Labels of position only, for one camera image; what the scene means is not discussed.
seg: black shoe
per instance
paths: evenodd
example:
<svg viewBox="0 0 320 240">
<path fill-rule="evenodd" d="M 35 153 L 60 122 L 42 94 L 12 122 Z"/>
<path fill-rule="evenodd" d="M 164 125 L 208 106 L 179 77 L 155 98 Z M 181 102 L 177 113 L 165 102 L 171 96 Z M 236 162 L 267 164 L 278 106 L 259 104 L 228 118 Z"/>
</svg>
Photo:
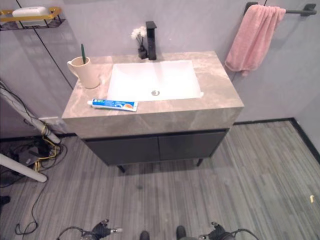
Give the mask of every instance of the black shoe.
<svg viewBox="0 0 320 240">
<path fill-rule="evenodd" d="M 9 202 L 10 202 L 9 196 L 0 196 L 0 206 L 1 207 Z"/>
<path fill-rule="evenodd" d="M 149 233 L 147 231 L 143 231 L 140 234 L 140 240 L 150 240 L 150 236 Z"/>
<path fill-rule="evenodd" d="M 186 229 L 184 226 L 178 226 L 176 228 L 176 240 L 180 240 L 184 237 L 186 237 L 187 234 L 186 234 Z"/>
</svg>

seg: marble countertop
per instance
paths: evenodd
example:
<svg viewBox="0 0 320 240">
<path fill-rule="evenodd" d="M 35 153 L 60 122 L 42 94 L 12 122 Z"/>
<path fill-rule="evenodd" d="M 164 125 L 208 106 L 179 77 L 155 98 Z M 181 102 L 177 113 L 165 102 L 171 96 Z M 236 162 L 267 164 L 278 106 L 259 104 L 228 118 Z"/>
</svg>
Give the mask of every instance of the marble countertop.
<svg viewBox="0 0 320 240">
<path fill-rule="evenodd" d="M 141 60 L 138 55 L 91 57 L 97 76 L 101 76 L 101 83 L 94 89 L 86 89 L 78 81 L 62 119 L 81 138 L 204 130 L 212 127 L 229 128 L 244 105 L 216 53 L 214 51 L 163 53 L 157 55 L 156 61 L 176 60 L 192 60 L 203 97 L 142 101 L 138 103 L 136 112 L 92 108 L 87 104 L 88 100 L 108 98 L 113 64 L 153 61 Z M 184 119 L 185 123 L 182 128 L 177 125 L 180 118 Z M 93 121 L 97 124 L 95 129 L 85 126 L 88 123 L 91 123 L 91 126 L 94 125 Z M 220 121 L 220 124 L 218 122 L 207 124 L 204 121 Z"/>
</svg>

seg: gray wood floor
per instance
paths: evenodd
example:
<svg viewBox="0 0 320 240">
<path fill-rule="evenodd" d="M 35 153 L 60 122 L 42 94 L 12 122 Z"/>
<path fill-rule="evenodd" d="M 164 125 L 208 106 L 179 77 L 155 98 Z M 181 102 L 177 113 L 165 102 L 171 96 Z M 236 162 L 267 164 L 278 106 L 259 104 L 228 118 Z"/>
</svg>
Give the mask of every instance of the gray wood floor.
<svg viewBox="0 0 320 240">
<path fill-rule="evenodd" d="M 135 164 L 126 174 L 102 163 L 79 138 L 63 142 L 69 152 L 46 172 L 35 208 L 40 225 L 26 240 L 53 240 L 68 226 L 90 230 L 105 218 L 124 229 L 110 240 L 137 240 L 142 230 L 152 240 L 174 240 L 178 225 L 197 237 L 210 232 L 211 221 L 228 231 L 247 228 L 260 240 L 320 239 L 320 165 L 289 122 L 234 126 L 200 167 L 196 160 Z M 0 189 L 11 196 L 0 215 L 1 240 L 21 239 L 15 226 L 31 220 L 42 187 L 24 179 Z M 239 233 L 237 239 L 253 238 Z"/>
</svg>

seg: black faucet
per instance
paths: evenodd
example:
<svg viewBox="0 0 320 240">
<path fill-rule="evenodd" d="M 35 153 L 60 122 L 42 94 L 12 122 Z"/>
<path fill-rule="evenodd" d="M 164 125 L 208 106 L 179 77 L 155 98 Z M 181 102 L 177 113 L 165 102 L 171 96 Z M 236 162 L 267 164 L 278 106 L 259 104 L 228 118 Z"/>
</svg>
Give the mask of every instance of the black faucet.
<svg viewBox="0 0 320 240">
<path fill-rule="evenodd" d="M 156 39 L 155 39 L 155 29 L 157 28 L 154 21 L 146 21 L 146 37 L 148 41 L 148 58 L 149 60 L 156 60 Z"/>
</svg>

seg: toothpaste tube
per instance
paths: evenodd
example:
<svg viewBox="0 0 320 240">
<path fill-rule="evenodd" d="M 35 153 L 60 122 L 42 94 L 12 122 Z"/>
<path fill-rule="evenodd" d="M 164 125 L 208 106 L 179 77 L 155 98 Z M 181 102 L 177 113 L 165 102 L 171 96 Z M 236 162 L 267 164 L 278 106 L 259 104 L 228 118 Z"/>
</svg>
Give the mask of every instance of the toothpaste tube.
<svg viewBox="0 0 320 240">
<path fill-rule="evenodd" d="M 92 99 L 87 102 L 93 108 L 97 109 L 116 109 L 116 110 L 126 110 L 126 111 L 137 111 L 138 102 L 136 101 L 114 101 L 107 99 Z"/>
</svg>

